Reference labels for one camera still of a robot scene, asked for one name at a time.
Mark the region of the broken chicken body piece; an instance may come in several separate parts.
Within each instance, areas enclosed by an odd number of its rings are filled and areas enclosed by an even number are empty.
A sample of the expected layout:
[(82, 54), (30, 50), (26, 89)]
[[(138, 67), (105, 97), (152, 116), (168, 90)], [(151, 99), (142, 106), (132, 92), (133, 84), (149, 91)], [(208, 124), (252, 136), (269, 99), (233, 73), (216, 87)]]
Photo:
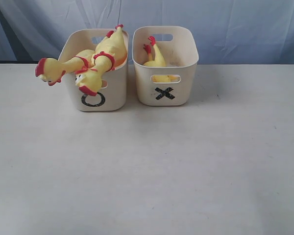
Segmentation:
[[(145, 67), (166, 67), (166, 61), (157, 46), (153, 36), (149, 36), (150, 45), (144, 44), (144, 50), (147, 53), (148, 60), (143, 64)], [(152, 81), (156, 83), (169, 83), (178, 78), (177, 75), (153, 75)]]

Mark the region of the yellow rubber chicken front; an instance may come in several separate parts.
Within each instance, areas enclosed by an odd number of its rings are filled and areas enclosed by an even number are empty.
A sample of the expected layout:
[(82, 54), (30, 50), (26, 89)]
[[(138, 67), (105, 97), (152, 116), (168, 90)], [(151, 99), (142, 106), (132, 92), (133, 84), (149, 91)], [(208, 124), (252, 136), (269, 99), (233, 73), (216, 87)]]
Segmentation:
[(95, 96), (102, 87), (102, 76), (121, 65), (127, 59), (127, 49), (123, 38), (123, 24), (109, 31), (96, 46), (90, 61), (76, 71), (75, 85), (84, 94)]

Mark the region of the yellow rubber chicken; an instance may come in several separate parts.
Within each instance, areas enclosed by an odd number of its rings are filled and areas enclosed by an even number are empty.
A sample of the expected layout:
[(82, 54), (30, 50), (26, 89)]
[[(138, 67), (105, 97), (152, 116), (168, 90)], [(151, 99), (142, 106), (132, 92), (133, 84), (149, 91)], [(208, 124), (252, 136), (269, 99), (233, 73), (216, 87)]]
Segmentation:
[(80, 71), (93, 65), (91, 60), (94, 53), (94, 50), (85, 49), (66, 62), (60, 62), (54, 58), (42, 58), (35, 68), (35, 76), (47, 82), (49, 86), (53, 86), (60, 83), (65, 74)]
[(127, 49), (123, 38), (123, 24), (109, 31), (96, 46), (90, 61), (76, 71), (75, 85), (84, 94), (95, 96), (102, 87), (102, 76), (121, 65), (127, 59)]

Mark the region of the yellow rubber chicken top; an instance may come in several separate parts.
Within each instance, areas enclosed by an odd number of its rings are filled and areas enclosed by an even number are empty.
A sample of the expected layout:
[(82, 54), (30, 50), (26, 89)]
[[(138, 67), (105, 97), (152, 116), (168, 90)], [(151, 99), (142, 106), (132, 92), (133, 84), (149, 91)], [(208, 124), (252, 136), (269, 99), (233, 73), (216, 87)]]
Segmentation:
[(60, 83), (65, 74), (80, 71), (93, 65), (91, 60), (94, 53), (94, 50), (85, 49), (66, 62), (60, 62), (54, 58), (42, 58), (35, 68), (35, 76), (47, 82), (49, 86), (53, 86)]

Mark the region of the cream bin marked O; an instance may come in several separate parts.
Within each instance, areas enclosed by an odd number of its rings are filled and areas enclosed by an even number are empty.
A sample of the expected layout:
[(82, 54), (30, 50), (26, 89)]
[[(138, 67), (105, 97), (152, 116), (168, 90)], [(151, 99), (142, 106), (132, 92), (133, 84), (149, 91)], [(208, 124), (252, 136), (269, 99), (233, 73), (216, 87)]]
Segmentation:
[[(84, 49), (95, 49), (97, 43), (92, 39), (103, 37), (110, 28), (83, 29), (72, 33), (58, 58), (59, 62), (66, 62)], [(75, 85), (75, 74), (65, 74), (61, 81), (67, 88), (67, 93), (74, 107), (84, 112), (114, 111), (121, 108), (126, 101), (128, 62), (124, 61), (113, 71), (102, 76), (103, 87), (96, 96), (84, 95)]]

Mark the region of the cream bin marked X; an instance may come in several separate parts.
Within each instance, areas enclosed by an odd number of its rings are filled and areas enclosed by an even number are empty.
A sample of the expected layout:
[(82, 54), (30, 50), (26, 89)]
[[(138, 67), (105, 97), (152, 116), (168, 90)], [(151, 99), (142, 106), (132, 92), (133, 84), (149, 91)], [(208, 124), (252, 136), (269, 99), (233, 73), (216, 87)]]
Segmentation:
[[(145, 67), (148, 60), (144, 44), (149, 36), (156, 40), (166, 67)], [(190, 97), (196, 66), (199, 60), (191, 31), (181, 26), (143, 26), (135, 30), (132, 41), (132, 59), (139, 100), (149, 106), (178, 106)], [(177, 75), (169, 83), (152, 81), (153, 75)]]

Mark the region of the blue backdrop curtain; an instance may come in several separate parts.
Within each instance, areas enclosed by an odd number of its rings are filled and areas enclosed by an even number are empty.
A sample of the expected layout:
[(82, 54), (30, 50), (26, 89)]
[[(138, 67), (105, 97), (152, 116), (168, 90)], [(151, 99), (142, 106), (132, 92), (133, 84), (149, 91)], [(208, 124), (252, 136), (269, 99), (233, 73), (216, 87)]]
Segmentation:
[(0, 61), (57, 57), (75, 31), (188, 28), (202, 64), (294, 64), (294, 0), (0, 0)]

